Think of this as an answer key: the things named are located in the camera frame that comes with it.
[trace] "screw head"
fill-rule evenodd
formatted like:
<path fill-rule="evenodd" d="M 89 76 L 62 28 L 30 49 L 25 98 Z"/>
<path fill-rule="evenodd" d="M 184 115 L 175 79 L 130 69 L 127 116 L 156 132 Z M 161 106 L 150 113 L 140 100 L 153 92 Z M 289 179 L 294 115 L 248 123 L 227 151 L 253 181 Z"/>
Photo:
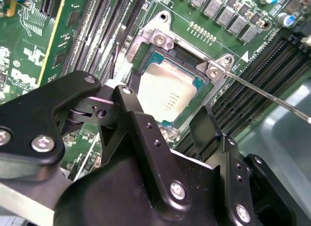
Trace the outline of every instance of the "screw head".
<path fill-rule="evenodd" d="M 11 133 L 7 130 L 0 129 L 0 146 L 7 144 L 11 140 Z"/>
<path fill-rule="evenodd" d="M 228 138 L 228 141 L 230 142 L 231 145 L 235 145 L 235 141 L 231 138 Z"/>
<path fill-rule="evenodd" d="M 182 185 L 173 181 L 170 185 L 170 190 L 174 198 L 182 200 L 186 197 L 186 191 Z"/>
<path fill-rule="evenodd" d="M 54 140 L 46 135 L 40 135 L 31 142 L 31 147 L 37 152 L 50 152 L 55 147 Z"/>
<path fill-rule="evenodd" d="M 122 91 L 124 91 L 126 94 L 131 94 L 132 93 L 132 91 L 130 89 L 126 88 L 126 87 L 123 87 Z"/>
<path fill-rule="evenodd" d="M 217 76 L 217 71 L 212 71 L 212 72 L 210 73 L 210 76 L 213 77 L 213 78 L 215 78 L 215 77 Z"/>
<path fill-rule="evenodd" d="M 249 216 L 249 213 L 247 212 L 245 207 L 243 207 L 240 204 L 237 204 L 236 207 L 235 207 L 235 210 L 237 211 L 237 214 L 238 214 L 239 218 L 243 222 L 245 222 L 245 223 L 251 222 L 251 217 Z"/>
<path fill-rule="evenodd" d="M 256 161 L 258 164 L 262 164 L 262 161 L 261 161 L 261 159 L 260 159 L 258 156 L 255 156 L 255 161 Z"/>
<path fill-rule="evenodd" d="M 90 84 L 93 84 L 93 83 L 96 82 L 95 79 L 92 78 L 91 76 L 85 77 L 84 80 L 87 81 Z"/>

